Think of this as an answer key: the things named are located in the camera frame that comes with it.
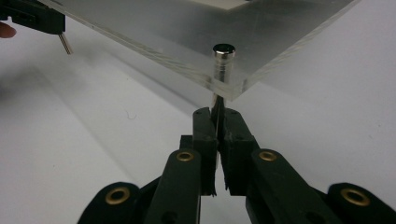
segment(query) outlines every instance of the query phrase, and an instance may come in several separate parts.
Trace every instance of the metal pin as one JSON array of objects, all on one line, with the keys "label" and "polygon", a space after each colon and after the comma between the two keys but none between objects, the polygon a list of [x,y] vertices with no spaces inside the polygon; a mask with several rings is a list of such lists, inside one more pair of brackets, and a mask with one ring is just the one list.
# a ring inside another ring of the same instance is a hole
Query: metal pin
[{"label": "metal pin", "polygon": [[72,54],[73,53],[72,47],[69,45],[69,42],[67,41],[66,36],[64,35],[64,33],[59,35],[59,38],[61,38],[62,44],[64,45],[64,49],[66,50],[66,53],[67,54]]},{"label": "metal pin", "polygon": [[[227,83],[230,79],[231,70],[233,69],[233,57],[235,56],[235,47],[229,44],[217,44],[213,47],[215,55],[215,74],[214,78]],[[218,139],[222,139],[223,120],[225,112],[225,100],[217,94],[213,94],[212,103],[212,121],[216,126]]]}]

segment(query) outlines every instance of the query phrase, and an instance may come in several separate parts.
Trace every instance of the clear acrylic sheet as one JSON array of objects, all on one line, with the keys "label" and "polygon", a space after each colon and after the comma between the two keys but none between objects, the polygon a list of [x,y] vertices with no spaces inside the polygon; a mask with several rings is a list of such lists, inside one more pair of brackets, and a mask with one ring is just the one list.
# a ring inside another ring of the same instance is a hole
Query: clear acrylic sheet
[{"label": "clear acrylic sheet", "polygon": [[[39,1],[233,100],[359,0]],[[236,48],[226,82],[219,43]]]}]

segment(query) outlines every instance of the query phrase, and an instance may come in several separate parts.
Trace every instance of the small metal post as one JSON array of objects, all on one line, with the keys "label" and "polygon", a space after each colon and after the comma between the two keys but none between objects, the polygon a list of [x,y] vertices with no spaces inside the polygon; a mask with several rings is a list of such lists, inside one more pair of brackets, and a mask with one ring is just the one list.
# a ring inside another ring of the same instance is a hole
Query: small metal post
[{"label": "small metal post", "polygon": [[[235,56],[235,47],[229,44],[217,44],[213,47],[215,56],[215,74],[214,78],[227,83],[230,79],[231,70],[233,69],[233,57]],[[212,121],[216,127],[218,139],[222,139],[223,120],[224,120],[225,100],[217,94],[213,94],[212,103]]]}]

